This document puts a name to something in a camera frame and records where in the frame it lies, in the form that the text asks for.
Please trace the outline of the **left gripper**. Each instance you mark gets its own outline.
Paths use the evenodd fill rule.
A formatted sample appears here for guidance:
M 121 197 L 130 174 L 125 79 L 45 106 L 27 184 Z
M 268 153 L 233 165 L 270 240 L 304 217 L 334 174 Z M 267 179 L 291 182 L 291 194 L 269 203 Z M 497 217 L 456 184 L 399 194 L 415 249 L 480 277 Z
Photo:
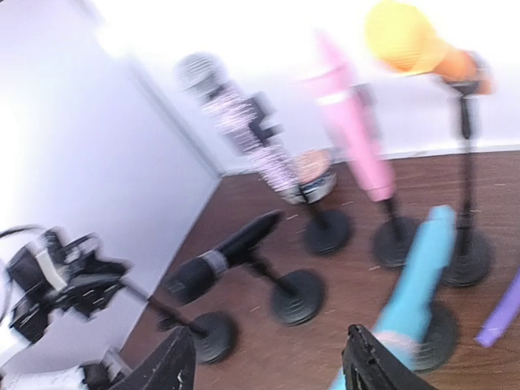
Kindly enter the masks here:
M 123 262 L 100 259 L 97 245 L 85 247 L 95 238 L 92 234 L 66 244 L 59 231 L 42 234 L 47 232 L 58 234 L 66 251 L 71 279 L 64 290 L 52 289 L 25 246 L 7 263 L 8 280 L 24 293 L 8 310 L 8 328 L 28 341 L 44 336 L 53 310 L 74 310 L 84 319 L 104 310 L 122 288 L 119 282 L 129 271 Z

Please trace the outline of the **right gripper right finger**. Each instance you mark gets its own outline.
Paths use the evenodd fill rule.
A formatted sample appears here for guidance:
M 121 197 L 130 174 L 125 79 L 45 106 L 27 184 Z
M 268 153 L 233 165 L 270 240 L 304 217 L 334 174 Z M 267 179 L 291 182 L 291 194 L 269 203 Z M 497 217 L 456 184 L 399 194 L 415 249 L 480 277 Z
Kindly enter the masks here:
M 407 327 L 349 327 L 342 353 L 347 389 L 433 389 L 414 372 L 423 341 Z

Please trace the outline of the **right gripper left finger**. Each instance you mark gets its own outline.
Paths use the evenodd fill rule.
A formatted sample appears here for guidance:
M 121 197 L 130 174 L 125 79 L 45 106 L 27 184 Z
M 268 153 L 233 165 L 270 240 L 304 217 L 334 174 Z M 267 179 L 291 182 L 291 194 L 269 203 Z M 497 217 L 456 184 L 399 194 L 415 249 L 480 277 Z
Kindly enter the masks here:
M 193 390 L 196 352 L 187 327 L 176 327 L 135 369 L 120 390 Z

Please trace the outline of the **purple microphone's black stand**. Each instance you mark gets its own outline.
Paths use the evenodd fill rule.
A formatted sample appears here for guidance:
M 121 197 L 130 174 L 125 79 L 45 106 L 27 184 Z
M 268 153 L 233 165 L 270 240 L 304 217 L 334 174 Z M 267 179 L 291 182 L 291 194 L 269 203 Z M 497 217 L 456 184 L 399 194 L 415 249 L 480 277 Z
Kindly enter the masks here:
M 238 341 L 238 326 L 230 314 L 222 311 L 208 312 L 189 320 L 177 310 L 153 297 L 147 297 L 129 280 L 122 279 L 119 284 L 158 315 L 158 329 L 161 332 L 169 331 L 176 326 L 188 328 L 193 338 L 198 364 L 222 362 L 234 352 Z

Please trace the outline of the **black microphone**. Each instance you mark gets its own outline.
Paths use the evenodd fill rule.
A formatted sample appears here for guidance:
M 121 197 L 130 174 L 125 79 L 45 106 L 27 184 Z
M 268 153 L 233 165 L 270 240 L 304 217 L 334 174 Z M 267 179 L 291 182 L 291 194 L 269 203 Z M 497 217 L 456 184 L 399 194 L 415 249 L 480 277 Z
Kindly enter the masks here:
M 284 212 L 273 210 L 253 219 L 213 249 L 178 266 L 163 286 L 182 306 L 205 295 L 233 267 L 252 261 L 252 253 L 270 235 Z

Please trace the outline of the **purple microphone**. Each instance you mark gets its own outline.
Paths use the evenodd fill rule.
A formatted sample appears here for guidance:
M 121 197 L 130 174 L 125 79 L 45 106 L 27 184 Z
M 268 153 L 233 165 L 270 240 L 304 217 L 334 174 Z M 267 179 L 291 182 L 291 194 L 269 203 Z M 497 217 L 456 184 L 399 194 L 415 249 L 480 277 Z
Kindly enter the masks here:
M 495 309 L 483 323 L 476 342 L 484 348 L 492 347 L 509 329 L 519 314 L 519 272 L 514 276 L 507 291 Z

